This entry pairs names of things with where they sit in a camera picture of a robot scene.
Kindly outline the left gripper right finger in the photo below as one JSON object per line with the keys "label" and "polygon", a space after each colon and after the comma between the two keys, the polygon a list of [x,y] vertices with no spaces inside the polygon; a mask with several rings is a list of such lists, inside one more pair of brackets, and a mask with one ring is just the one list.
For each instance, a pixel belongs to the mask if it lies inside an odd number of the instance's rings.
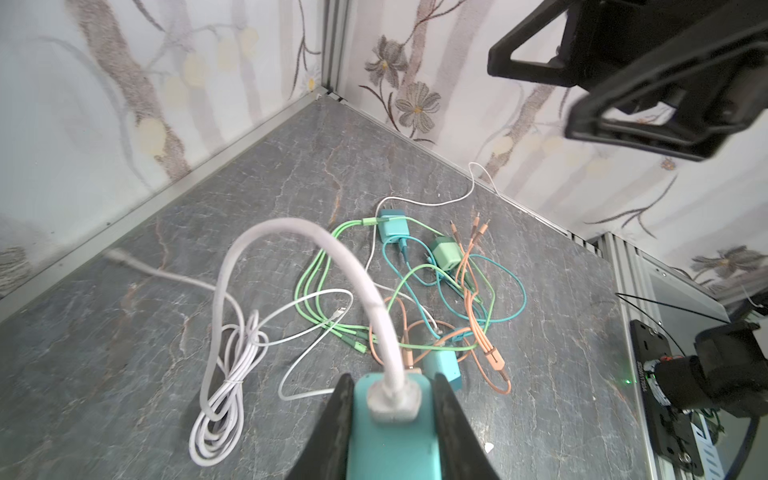
{"label": "left gripper right finger", "polygon": [[431,385],[442,478],[499,480],[446,377]]}

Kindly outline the teal charger with white cable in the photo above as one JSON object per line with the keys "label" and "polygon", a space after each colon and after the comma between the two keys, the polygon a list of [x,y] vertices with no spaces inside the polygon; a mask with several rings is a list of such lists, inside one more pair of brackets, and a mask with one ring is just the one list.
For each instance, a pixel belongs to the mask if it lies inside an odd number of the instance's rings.
{"label": "teal charger with white cable", "polygon": [[[396,293],[394,289],[391,289],[389,287],[385,287],[379,284],[377,284],[377,287],[394,294],[394,297],[392,296],[387,297],[386,301],[394,300],[401,308],[401,316],[403,320],[402,340],[406,342],[409,339],[409,331],[413,327],[416,327],[421,322],[419,323],[408,322],[406,304],[404,303],[404,301],[410,302],[417,307],[420,306],[419,302],[406,294]],[[280,340],[269,342],[270,345],[277,345],[280,343],[286,343],[290,340],[296,340],[299,337],[309,334],[320,328],[323,328],[325,330],[324,333],[320,334],[318,338],[315,339],[295,359],[295,361],[288,367],[288,370],[281,378],[278,384],[277,393],[278,393],[278,397],[282,401],[285,401],[285,402],[297,401],[297,400],[302,400],[302,399],[307,399],[312,397],[330,395],[333,393],[334,388],[331,387],[331,388],[325,388],[325,389],[319,389],[319,390],[313,390],[313,391],[300,391],[294,394],[287,394],[284,391],[284,387],[287,384],[289,376],[299,366],[301,361],[304,360],[329,333],[333,333],[333,334],[340,333],[340,331],[337,330],[337,327],[340,325],[340,321],[346,315],[348,309],[352,306],[352,303],[353,303],[352,292],[346,289],[319,290],[318,292],[307,294],[303,297],[297,297],[292,303],[287,304],[284,307],[281,307],[278,311],[273,312],[269,316],[269,318],[272,318],[276,316],[278,313],[281,313],[283,310],[286,310],[288,307],[298,308],[299,304],[304,302],[305,300],[309,300],[315,297],[320,297],[323,295],[330,295],[330,294],[347,295],[349,297],[348,305],[346,307],[341,307],[340,309],[338,309],[330,318],[323,317],[321,320],[318,320],[317,324],[313,327],[310,327],[302,332],[296,333],[290,337],[285,337]],[[470,353],[470,350],[468,348],[465,348],[464,350],[456,351],[456,350],[450,350],[448,347],[444,347],[444,346],[436,346],[434,349],[428,349],[424,345],[416,345],[411,347],[403,347],[403,349],[405,352],[404,364],[408,372],[422,373],[430,379],[434,379],[438,373],[444,374],[449,384],[454,390],[458,390],[462,387],[459,363],[461,360],[463,360],[463,357],[459,358],[456,356],[456,354]]]}

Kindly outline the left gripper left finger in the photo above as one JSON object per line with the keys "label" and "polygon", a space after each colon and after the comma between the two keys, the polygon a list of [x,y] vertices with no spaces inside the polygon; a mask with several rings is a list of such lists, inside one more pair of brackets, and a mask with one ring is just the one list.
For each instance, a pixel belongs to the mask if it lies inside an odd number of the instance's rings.
{"label": "left gripper left finger", "polygon": [[355,383],[340,377],[287,479],[345,479],[352,433]]}

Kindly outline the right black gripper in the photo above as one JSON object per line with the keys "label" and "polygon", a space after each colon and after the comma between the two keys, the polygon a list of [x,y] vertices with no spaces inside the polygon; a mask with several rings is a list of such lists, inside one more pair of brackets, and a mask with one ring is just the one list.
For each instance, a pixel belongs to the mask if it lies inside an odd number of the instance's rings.
{"label": "right black gripper", "polygon": [[491,46],[487,73],[581,86],[570,139],[704,161],[767,108],[767,4],[542,1]]}

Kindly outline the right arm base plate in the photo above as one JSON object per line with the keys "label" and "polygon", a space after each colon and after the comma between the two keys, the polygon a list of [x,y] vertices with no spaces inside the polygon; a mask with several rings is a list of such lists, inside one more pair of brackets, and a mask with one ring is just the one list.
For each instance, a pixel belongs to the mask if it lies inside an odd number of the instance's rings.
{"label": "right arm base plate", "polygon": [[694,476],[704,474],[689,415],[662,389],[662,363],[675,359],[668,339],[640,320],[629,322],[635,371],[650,448],[656,457]]}

